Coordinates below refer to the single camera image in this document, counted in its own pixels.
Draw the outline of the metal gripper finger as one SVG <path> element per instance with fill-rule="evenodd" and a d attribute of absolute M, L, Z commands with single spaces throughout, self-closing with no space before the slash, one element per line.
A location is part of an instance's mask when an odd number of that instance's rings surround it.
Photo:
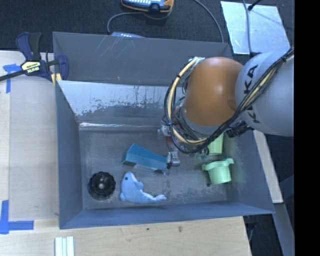
<path fill-rule="evenodd" d="M 157 138 L 159 140 L 164 139 L 168 136 L 168 126 L 167 125 L 160 125 L 157 129 Z"/>
<path fill-rule="evenodd" d="M 167 167 L 178 167 L 180 164 L 180 152 L 170 151 L 167 155 Z"/>

